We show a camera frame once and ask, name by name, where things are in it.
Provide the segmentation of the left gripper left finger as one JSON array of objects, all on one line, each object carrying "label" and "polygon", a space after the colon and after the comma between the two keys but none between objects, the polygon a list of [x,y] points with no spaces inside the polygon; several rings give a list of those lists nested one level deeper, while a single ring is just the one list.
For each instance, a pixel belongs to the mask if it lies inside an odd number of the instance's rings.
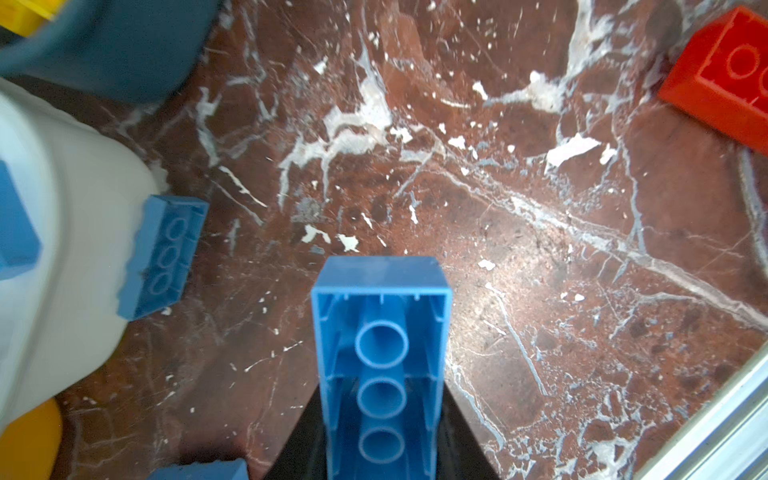
[{"label": "left gripper left finger", "polygon": [[264,480],[326,480],[326,434],[316,387]]}]

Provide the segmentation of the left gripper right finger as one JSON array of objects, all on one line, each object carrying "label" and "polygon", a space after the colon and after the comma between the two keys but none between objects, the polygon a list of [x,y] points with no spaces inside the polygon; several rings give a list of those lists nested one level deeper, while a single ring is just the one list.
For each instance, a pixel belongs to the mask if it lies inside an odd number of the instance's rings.
[{"label": "left gripper right finger", "polygon": [[440,478],[499,480],[447,386],[440,419]]}]

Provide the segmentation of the blue brick group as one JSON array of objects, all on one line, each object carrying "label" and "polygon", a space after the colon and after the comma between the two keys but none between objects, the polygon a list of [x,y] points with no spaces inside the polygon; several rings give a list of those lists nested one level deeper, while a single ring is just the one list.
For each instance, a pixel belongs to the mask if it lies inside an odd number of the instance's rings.
[{"label": "blue brick group", "polygon": [[41,243],[5,162],[1,162],[1,280],[32,270]]}]

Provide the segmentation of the yellow sloped brick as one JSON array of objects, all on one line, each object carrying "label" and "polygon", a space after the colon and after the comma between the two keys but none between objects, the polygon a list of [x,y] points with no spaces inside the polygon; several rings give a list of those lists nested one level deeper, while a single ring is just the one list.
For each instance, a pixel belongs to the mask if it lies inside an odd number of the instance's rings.
[{"label": "yellow sloped brick", "polygon": [[29,37],[50,22],[67,3],[66,0],[1,0],[1,26]]}]

